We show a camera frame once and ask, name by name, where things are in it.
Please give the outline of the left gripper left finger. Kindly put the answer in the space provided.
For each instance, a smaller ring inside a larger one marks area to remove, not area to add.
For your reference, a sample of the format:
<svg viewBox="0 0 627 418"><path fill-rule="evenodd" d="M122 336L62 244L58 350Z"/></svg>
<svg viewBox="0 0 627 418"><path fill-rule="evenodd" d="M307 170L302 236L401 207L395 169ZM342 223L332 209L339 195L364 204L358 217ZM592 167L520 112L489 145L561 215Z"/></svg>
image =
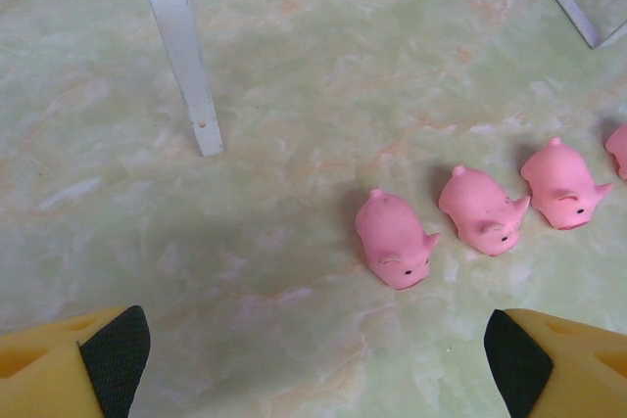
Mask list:
<svg viewBox="0 0 627 418"><path fill-rule="evenodd" d="M0 418L128 418L150 352L139 305L0 336Z"/></svg>

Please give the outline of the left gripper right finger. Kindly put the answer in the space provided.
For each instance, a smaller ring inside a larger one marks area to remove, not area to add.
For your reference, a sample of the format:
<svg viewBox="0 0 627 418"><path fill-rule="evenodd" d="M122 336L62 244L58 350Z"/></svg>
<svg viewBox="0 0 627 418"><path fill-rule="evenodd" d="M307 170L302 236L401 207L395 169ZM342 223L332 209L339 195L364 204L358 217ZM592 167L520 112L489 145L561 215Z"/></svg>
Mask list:
<svg viewBox="0 0 627 418"><path fill-rule="evenodd" d="M510 418L627 418L627 335L510 308L483 344Z"/></svg>

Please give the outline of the pink pig toy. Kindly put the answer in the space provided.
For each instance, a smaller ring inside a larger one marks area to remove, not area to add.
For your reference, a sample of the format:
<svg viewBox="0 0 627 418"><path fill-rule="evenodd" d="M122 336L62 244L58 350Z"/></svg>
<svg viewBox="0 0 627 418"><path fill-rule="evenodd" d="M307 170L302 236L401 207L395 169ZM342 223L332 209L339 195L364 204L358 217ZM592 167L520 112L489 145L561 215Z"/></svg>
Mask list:
<svg viewBox="0 0 627 418"><path fill-rule="evenodd" d="M557 230L589 223L612 183L598 185L583 157L553 137L520 170L532 196L530 205Z"/></svg>
<svg viewBox="0 0 627 418"><path fill-rule="evenodd" d="M401 291L429 275L430 257L441 239L427 234L410 204L374 188L355 221L367 266L387 286Z"/></svg>
<svg viewBox="0 0 627 418"><path fill-rule="evenodd" d="M498 256L518 243L530 200L514 200L490 174L457 165L438 208L452 220L462 241L484 255Z"/></svg>
<svg viewBox="0 0 627 418"><path fill-rule="evenodd" d="M608 137L604 147L614 157L618 175L627 181L627 122Z"/></svg>

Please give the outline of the wooden shelf white frame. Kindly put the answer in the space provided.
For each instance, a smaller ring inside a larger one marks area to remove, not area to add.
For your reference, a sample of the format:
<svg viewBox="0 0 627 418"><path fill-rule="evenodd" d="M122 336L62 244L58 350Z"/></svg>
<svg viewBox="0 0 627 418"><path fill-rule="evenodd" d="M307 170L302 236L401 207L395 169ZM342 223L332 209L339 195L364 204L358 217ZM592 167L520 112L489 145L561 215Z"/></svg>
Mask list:
<svg viewBox="0 0 627 418"><path fill-rule="evenodd" d="M602 35L576 0L555 1L592 50L610 45L627 34L627 21L610 34ZM149 2L200 153L204 157L220 154L224 146L190 0Z"/></svg>

